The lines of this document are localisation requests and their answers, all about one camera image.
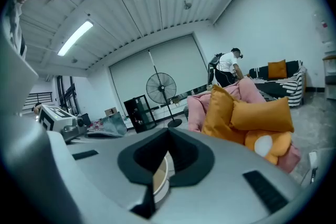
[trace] orange cushion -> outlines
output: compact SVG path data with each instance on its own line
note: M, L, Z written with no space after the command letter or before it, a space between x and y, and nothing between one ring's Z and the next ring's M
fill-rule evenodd
M286 60L280 62L268 63L269 79L285 79L287 78Z
M247 131L294 132L288 97L266 103L234 101L230 126Z
M202 133L243 145L246 131L229 127L235 100L225 89L214 85Z
M290 132L269 132L263 130L249 131L245 137L245 146L254 151L254 145L259 137L269 135L272 138L272 148L265 156L269 162L277 164L278 157L286 154L291 143Z

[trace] ceiling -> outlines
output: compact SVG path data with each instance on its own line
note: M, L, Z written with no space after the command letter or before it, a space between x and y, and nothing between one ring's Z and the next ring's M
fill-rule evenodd
M155 32L203 20L215 23L230 1L29 0L20 18L28 47L26 60L40 70L48 65L88 70L107 55ZM185 3L191 3L191 8L185 9ZM62 42L86 19L93 27L65 56L58 56Z

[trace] sofa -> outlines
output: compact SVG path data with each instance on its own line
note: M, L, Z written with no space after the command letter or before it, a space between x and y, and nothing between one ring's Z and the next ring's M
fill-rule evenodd
M261 95L267 100L289 98L289 106L303 104L306 89L306 69L300 60L286 62L287 77L269 79L268 66L252 68L248 76L253 80Z
M224 89L237 100L242 100L247 103L266 102L256 89L252 79L249 78L244 78ZM188 129L190 131L201 132L210 98L211 93L209 92L187 97ZM299 161L300 152L291 144L286 154L279 157L277 165L285 172L290 173Z

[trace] fluorescent light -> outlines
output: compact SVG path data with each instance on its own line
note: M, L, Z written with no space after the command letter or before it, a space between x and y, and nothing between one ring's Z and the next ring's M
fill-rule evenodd
M60 51L57 53L59 56L64 56L67 51L71 48L73 44L77 41L78 38L80 38L87 30L89 30L93 24L89 22L88 20L83 23L74 33L73 35L68 39L67 42L63 45L63 47L60 49Z

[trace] fan stand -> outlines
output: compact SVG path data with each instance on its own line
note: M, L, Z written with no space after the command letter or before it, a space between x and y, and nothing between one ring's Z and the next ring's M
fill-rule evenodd
M170 116L172 117L172 121L169 121L168 127L178 127L178 126L180 126L181 123L182 123L182 120L181 119L174 119L172 111L170 110L170 107L169 107L169 103L168 103L168 100L167 100L167 97L166 97L166 93L164 92L164 86L161 85L161 82L160 82L160 86L159 86L159 91L162 92L163 98L166 101Z
M166 98L166 94L165 94L165 92L164 92L164 86L161 86L161 87L163 88L163 90L162 90L163 98L164 98L164 100L166 101L166 104L167 104L169 113L170 113L170 115L171 115L171 117L172 117L172 120L169 121L169 123L168 123L168 127L178 127L178 126L181 125L182 120L181 120L181 119L174 119L173 114L172 114L172 111L170 110L170 107L169 107L168 100L167 100L167 98Z
M148 49L148 53L149 53L149 56L151 57L151 60L152 60L152 63L153 63L153 67L154 67L154 69L155 69L155 73L156 73L156 75L157 75L157 77L158 77L158 81L159 81L159 87L158 87L158 90L159 90L160 92L162 92L162 95L163 95L163 98L164 98L164 100L165 100L165 102L166 102L166 104L167 104L167 107L168 107L170 116L172 117L172 121L170 121L170 122L168 123L168 127L178 127L178 126L181 125L182 120L181 120L181 119L174 119L173 114L172 114L172 111L170 110L170 107L169 107L169 103L168 103L167 97L166 97L166 93L165 93L165 90L164 90L164 85L161 84L160 77L159 77L159 75L158 75L158 71L157 71L157 69L156 69L156 67L155 67L154 60L153 60L153 58L152 58L152 55L151 55L151 52L149 51L149 49Z

